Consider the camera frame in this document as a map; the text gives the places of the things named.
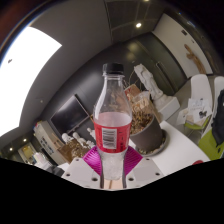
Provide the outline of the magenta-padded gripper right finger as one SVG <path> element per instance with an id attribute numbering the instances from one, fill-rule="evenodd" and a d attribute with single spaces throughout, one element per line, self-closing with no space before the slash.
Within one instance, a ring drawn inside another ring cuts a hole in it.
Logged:
<path id="1" fill-rule="evenodd" d="M 122 183 L 125 189 L 143 187 L 163 176 L 151 158 L 142 157 L 135 149 L 128 147 L 123 163 Z"/>

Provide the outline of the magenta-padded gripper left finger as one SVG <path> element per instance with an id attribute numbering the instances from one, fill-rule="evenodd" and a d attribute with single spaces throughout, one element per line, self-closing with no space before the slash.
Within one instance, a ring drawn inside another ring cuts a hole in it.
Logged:
<path id="1" fill-rule="evenodd" d="M 102 163 L 97 147 L 90 149 L 82 158 L 75 158 L 62 178 L 84 188 L 102 189 Z"/>

